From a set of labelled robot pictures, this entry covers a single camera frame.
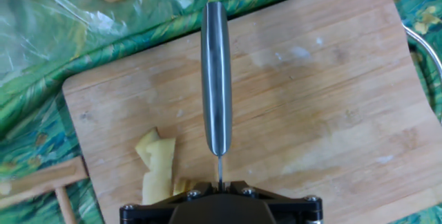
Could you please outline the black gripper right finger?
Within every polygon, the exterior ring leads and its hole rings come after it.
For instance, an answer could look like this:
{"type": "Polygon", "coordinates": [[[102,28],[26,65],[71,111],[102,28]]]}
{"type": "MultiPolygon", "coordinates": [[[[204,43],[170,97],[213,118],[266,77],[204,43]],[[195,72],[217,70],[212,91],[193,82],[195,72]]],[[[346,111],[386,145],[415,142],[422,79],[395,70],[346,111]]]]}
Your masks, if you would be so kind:
{"type": "Polygon", "coordinates": [[[315,195],[289,198],[248,185],[245,181],[221,184],[229,196],[221,212],[234,223],[322,223],[323,202],[315,195]]]}

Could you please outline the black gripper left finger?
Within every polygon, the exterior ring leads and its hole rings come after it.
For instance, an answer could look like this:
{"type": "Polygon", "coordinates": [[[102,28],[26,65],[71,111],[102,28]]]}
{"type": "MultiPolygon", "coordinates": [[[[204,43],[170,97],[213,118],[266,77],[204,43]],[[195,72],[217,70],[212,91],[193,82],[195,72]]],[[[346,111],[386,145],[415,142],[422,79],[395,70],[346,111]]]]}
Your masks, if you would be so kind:
{"type": "Polygon", "coordinates": [[[161,200],[152,205],[125,204],[119,209],[120,224],[148,223],[152,220],[170,218],[175,209],[182,203],[218,193],[218,184],[197,183],[191,190],[161,200]]]}

